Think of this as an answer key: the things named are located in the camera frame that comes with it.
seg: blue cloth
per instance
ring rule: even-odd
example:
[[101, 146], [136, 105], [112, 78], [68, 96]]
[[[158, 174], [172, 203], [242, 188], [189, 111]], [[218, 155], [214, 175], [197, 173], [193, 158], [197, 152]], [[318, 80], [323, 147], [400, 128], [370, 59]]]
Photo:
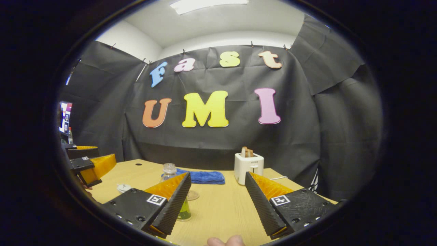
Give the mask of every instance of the blue cloth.
[[[176, 175], [187, 172], [187, 170], [182, 170], [176, 168]], [[191, 174], [191, 183], [193, 184], [224, 184], [225, 177], [221, 172], [192, 172]]]

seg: letter cutout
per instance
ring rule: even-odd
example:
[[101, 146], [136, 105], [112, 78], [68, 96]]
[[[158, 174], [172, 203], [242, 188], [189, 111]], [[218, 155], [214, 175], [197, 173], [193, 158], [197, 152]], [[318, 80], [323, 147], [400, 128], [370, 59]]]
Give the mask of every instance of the letter cutout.
[[239, 54], [235, 51], [226, 51], [220, 55], [220, 65], [222, 67], [236, 67], [240, 64]]
[[204, 126], [206, 119], [211, 113], [211, 119], [208, 121], [210, 127], [227, 127], [229, 121], [225, 116], [225, 98], [228, 96], [226, 91], [215, 91], [211, 93], [206, 104], [203, 103], [198, 93], [189, 93], [184, 96], [187, 101], [187, 112], [185, 120], [182, 122], [183, 127], [195, 127], [196, 115], [200, 126]]
[[163, 98], [160, 100], [161, 109], [157, 119], [152, 119], [153, 107], [156, 100], [149, 100], [144, 103], [144, 113], [142, 115], [142, 123], [145, 127], [159, 127], [165, 120], [167, 114], [168, 104], [171, 102], [170, 98]]
[[150, 72], [150, 75], [152, 76], [152, 88], [162, 81], [163, 78], [161, 77], [161, 75], [164, 75], [165, 73], [165, 66], [167, 66], [167, 62], [161, 63], [161, 65], [159, 65], [157, 68], [153, 69], [152, 72]]
[[275, 62], [274, 59], [277, 58], [277, 54], [272, 54], [270, 51], [264, 51], [258, 54], [264, 59], [264, 63], [270, 68], [281, 68], [282, 64], [280, 62]]
[[179, 62], [179, 65], [177, 65], [176, 67], [174, 67], [174, 71], [175, 72], [188, 72], [193, 70], [194, 68], [194, 62], [196, 61], [196, 59], [194, 58], [187, 58], [187, 59], [183, 59]]
[[259, 88], [255, 90], [260, 98], [261, 117], [258, 119], [260, 124], [278, 124], [281, 118], [276, 114], [274, 107], [273, 94], [276, 91], [272, 88]]

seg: table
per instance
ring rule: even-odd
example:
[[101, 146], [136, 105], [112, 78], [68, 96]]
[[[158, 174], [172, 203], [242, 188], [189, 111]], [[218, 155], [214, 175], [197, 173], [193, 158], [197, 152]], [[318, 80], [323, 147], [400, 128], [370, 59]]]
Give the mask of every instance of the table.
[[[93, 186], [90, 192], [96, 201], [105, 203], [120, 194], [117, 191], [118, 184], [128, 184], [139, 190], [156, 185], [161, 179], [162, 169], [162, 164], [141, 159], [119, 162], [108, 174], [102, 177], [103, 182]], [[234, 171], [220, 172], [225, 177], [223, 185], [191, 185], [191, 190], [200, 195], [196, 200], [188, 202], [192, 218], [184, 222], [176, 221], [171, 235], [167, 236], [166, 240], [181, 246], [203, 246], [209, 237], [218, 237], [226, 242], [232, 235], [240, 234], [248, 246], [272, 241], [264, 231], [246, 187], [239, 185], [235, 180]], [[283, 175], [267, 168], [264, 169], [264, 176], [272, 179]], [[275, 182], [292, 190], [303, 188], [287, 178], [277, 179]], [[334, 204], [337, 203], [330, 199], [327, 200]]]

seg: bottle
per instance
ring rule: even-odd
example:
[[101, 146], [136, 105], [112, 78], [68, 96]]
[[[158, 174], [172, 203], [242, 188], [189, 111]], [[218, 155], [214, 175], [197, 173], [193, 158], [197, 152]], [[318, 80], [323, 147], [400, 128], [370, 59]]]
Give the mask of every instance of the bottle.
[[[164, 164], [163, 171], [164, 171], [164, 175], [162, 176], [160, 182], [176, 177], [176, 166], [173, 163]], [[177, 216], [177, 220], [188, 221], [190, 219], [191, 219], [190, 207], [188, 206], [187, 198], [185, 198], [184, 204], [182, 205], [179, 215]]]
[[71, 133], [71, 127], [68, 127], [68, 143], [73, 144], [73, 133]]

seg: finger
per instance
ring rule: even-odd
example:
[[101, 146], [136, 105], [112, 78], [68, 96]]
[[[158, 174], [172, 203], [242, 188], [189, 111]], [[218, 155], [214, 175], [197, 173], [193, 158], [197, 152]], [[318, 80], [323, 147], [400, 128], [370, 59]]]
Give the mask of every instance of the finger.
[[245, 246], [240, 235], [234, 235], [228, 239], [226, 246]]
[[222, 240], [216, 237], [208, 238], [206, 243], [208, 244], [208, 246], [226, 246], [226, 244]]

